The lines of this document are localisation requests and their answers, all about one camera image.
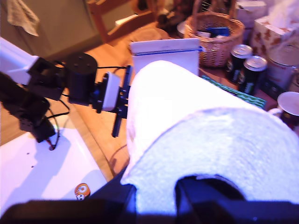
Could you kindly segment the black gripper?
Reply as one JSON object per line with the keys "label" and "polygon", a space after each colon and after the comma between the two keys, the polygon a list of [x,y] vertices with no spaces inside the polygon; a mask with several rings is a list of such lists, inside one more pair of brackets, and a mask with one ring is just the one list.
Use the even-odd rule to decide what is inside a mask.
{"label": "black gripper", "polygon": [[116,107],[113,110],[113,113],[115,113],[115,120],[114,120],[114,126],[112,130],[112,136],[114,138],[118,137],[119,135],[122,119],[127,118],[127,113],[128,113],[127,104],[128,104],[128,94],[130,90],[131,74],[132,74],[132,66],[128,65],[125,70],[125,76],[123,79],[122,87],[119,88]]}

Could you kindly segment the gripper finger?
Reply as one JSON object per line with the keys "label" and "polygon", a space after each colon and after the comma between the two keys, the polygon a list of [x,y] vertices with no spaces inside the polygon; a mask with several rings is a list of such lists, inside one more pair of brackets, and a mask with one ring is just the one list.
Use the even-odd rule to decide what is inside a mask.
{"label": "gripper finger", "polygon": [[196,203],[211,200],[245,200],[245,196],[235,184],[218,175],[181,178],[175,186],[176,203],[183,200],[184,192],[191,202]]}
{"label": "gripper finger", "polygon": [[102,188],[94,192],[90,199],[108,200],[108,201],[127,201],[135,199],[136,187],[132,184],[121,184],[121,179],[126,168],[123,168],[112,180]]}

